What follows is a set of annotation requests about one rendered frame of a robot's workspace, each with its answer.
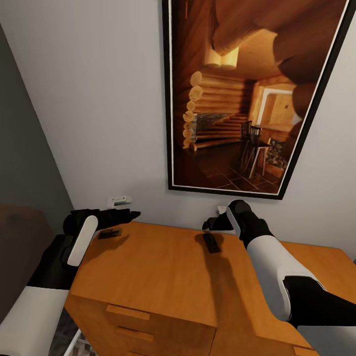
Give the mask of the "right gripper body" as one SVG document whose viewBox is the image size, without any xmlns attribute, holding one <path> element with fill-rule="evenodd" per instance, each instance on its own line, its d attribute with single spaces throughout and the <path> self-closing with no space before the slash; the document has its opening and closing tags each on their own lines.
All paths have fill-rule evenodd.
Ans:
<svg viewBox="0 0 356 356">
<path fill-rule="evenodd" d="M 209 223 L 209 227 L 207 227 L 206 230 L 234 230 L 233 226 L 228 226 L 223 223 L 222 214 L 217 218 L 210 217 L 205 222 Z"/>
</svg>

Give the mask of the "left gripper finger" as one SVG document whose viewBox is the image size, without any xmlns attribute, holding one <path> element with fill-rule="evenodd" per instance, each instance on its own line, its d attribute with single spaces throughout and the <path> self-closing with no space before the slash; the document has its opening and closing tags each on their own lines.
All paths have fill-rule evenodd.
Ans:
<svg viewBox="0 0 356 356">
<path fill-rule="evenodd" d="M 138 212 L 138 211 L 130 211 L 131 222 L 132 222 L 132 219 L 136 219 L 136 218 L 139 217 L 140 215 L 141 215 L 141 212 Z"/>
</svg>

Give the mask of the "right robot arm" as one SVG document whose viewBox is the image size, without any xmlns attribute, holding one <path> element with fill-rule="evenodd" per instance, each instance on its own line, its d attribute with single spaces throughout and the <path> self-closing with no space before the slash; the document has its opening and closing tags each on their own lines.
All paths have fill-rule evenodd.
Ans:
<svg viewBox="0 0 356 356">
<path fill-rule="evenodd" d="M 235 230 L 250 256 L 271 313 L 289 322 L 319 356 L 356 356 L 356 304 L 325 290 L 243 199 L 217 206 L 206 230 Z"/>
</svg>

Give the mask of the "mousetrap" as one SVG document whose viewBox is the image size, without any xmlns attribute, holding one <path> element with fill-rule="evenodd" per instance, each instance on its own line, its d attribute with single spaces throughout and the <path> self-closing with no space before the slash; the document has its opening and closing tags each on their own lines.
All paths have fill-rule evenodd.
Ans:
<svg viewBox="0 0 356 356">
<path fill-rule="evenodd" d="M 209 232 L 208 234 L 203 234 L 203 238 L 210 254 L 218 253 L 221 251 L 212 233 Z"/>
<path fill-rule="evenodd" d="M 109 237 L 116 237 L 116 236 L 120 236 L 122 233 L 122 229 L 121 228 L 117 228 L 117 229 L 111 229 L 111 230 L 100 230 L 99 232 L 99 239 L 102 238 L 109 238 Z"/>
</svg>

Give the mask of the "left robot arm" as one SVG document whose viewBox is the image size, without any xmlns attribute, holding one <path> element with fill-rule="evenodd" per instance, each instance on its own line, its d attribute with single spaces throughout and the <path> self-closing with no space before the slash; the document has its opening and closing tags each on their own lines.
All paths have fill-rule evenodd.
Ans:
<svg viewBox="0 0 356 356">
<path fill-rule="evenodd" d="M 0 356 L 48 356 L 79 266 L 96 231 L 132 222 L 141 212 L 119 210 L 130 196 L 110 197 L 106 209 L 72 210 L 44 251 L 27 286 L 0 325 Z"/>
</svg>

